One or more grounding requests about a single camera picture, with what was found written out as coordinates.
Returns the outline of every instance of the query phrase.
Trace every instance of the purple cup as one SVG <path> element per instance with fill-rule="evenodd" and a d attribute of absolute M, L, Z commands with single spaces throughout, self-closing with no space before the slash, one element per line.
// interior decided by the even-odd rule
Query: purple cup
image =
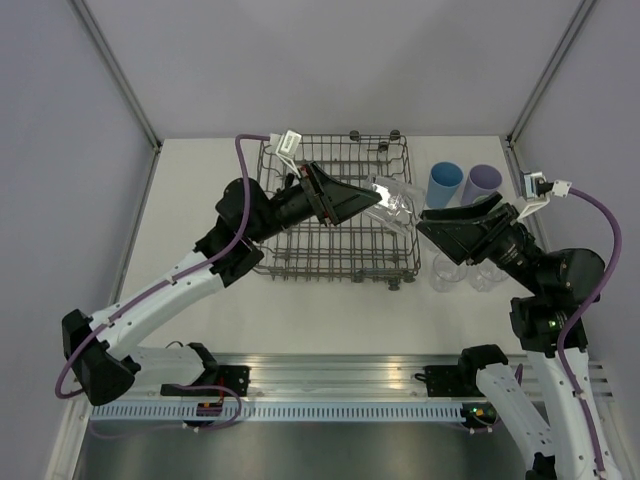
<path fill-rule="evenodd" d="M 471 205 L 482 195 L 491 195 L 502 185 L 502 175 L 491 165 L 476 165 L 469 172 L 469 178 L 464 185 L 462 200 L 463 207 Z"/>

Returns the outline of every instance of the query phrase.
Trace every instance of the plastic cup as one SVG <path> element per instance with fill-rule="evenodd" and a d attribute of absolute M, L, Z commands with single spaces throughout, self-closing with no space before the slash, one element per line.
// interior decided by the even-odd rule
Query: plastic cup
<path fill-rule="evenodd" d="M 502 175 L 491 165 L 476 165 L 469 171 L 469 178 L 462 192 L 462 206 L 471 205 L 476 198 L 488 196 L 502 185 Z"/>
<path fill-rule="evenodd" d="M 459 166 L 451 162 L 436 163 L 429 175 L 427 206 L 445 208 L 462 183 L 464 174 Z"/>
<path fill-rule="evenodd" d="M 467 281 L 478 292 L 490 292 L 507 278 L 509 275 L 490 260 L 469 267 L 467 273 Z"/>
<path fill-rule="evenodd" d="M 456 265 L 446 255 L 440 253 L 433 259 L 433 266 L 429 272 L 429 284 L 436 292 L 450 292 L 466 276 L 466 265 Z"/>

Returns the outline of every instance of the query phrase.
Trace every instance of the metal corner post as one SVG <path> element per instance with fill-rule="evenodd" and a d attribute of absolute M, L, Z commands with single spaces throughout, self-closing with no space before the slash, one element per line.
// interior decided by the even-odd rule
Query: metal corner post
<path fill-rule="evenodd" d="M 567 28 L 562 34 L 558 45 L 553 51 L 551 58 L 542 71 L 542 75 L 540 75 L 540 78 L 538 78 L 533 91 L 529 95 L 529 98 L 527 99 L 522 111 L 520 112 L 520 115 L 518 115 L 518 119 L 516 120 L 515 125 L 507 136 L 507 139 L 510 143 L 515 143 L 522 135 L 522 132 L 529 123 L 531 115 L 533 115 L 533 112 L 535 111 L 536 107 L 540 103 L 540 100 L 547 91 L 547 88 L 551 84 L 551 81 L 558 72 L 560 65 L 562 65 L 563 61 L 567 57 L 567 54 L 571 50 L 571 47 L 574 45 L 578 35 L 586 25 L 587 20 L 591 16 L 591 13 L 593 12 L 597 3 L 598 0 L 581 0 L 580 5 L 578 5 L 578 8 L 574 12 L 571 20 L 569 21 L 569 24 L 567 25 Z"/>
<path fill-rule="evenodd" d="M 138 100 L 138 97 L 134 93 L 131 84 L 122 71 L 122 67 L 120 67 L 119 62 L 116 59 L 113 51 L 111 50 L 107 39 L 102 33 L 98 22 L 91 12 L 91 9 L 89 8 L 85 0 L 67 0 L 67 3 L 78 17 L 80 24 L 93 43 L 98 56 L 107 67 L 107 70 L 111 74 L 113 81 L 115 82 L 118 90 L 120 90 L 120 93 L 129 106 L 131 113 L 133 113 L 134 117 L 140 124 L 140 128 L 144 132 L 144 135 L 147 137 L 147 140 L 151 144 L 154 152 L 158 152 L 162 142 L 158 138 L 158 135 L 153 129 L 153 126 L 149 122 L 149 119 L 147 118 L 147 115 L 145 114 L 142 105 Z"/>
<path fill-rule="evenodd" d="M 116 273 L 116 278 L 111 289 L 111 293 L 109 295 L 109 305 L 117 302 L 120 299 L 120 295 L 122 294 L 122 288 L 124 287 L 124 279 L 127 274 L 127 268 L 129 267 L 129 262 L 131 261 L 131 255 L 133 254 L 133 245 L 136 242 L 136 238 L 138 237 L 138 231 L 140 230 L 140 223 L 142 222 L 142 215 L 144 214 L 144 207 L 147 205 L 147 199 L 149 198 L 149 192 L 151 191 L 151 184 L 153 183 L 153 177 L 156 173 L 156 168 L 158 167 L 158 160 L 160 159 L 160 153 L 162 152 L 162 147 L 158 147 L 153 155 L 153 160 L 149 164 L 149 169 L 147 171 L 144 188 L 140 193 L 140 197 L 136 201 L 136 213 L 133 218 L 133 223 L 131 225 L 131 230 L 129 231 L 129 235 L 127 236 L 127 243 L 124 247 L 124 252 L 120 259 L 120 263 L 118 264 L 118 271 Z"/>

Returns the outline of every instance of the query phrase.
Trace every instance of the blue cup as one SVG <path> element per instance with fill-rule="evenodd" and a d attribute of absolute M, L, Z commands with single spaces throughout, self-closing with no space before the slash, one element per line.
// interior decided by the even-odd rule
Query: blue cup
<path fill-rule="evenodd" d="M 464 174 L 459 166 L 451 162 L 436 163 L 429 175 L 427 206 L 445 208 L 462 183 Z"/>

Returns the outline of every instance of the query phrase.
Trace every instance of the wire dish rack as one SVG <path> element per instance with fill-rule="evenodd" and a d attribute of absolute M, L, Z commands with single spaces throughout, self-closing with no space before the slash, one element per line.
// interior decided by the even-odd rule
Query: wire dish rack
<path fill-rule="evenodd" d="M 406 137 L 389 135 L 303 135 L 296 162 L 315 161 L 341 182 L 364 187 L 371 174 L 411 183 Z M 284 187 L 288 171 L 267 142 L 260 146 L 258 182 L 271 196 Z M 420 270 L 420 247 L 415 231 L 403 236 L 385 229 L 365 215 L 338 226 L 320 225 L 314 217 L 258 245 L 265 254 L 255 268 L 274 280 L 326 278 L 360 283 L 383 281 L 389 290 L 411 283 Z"/>

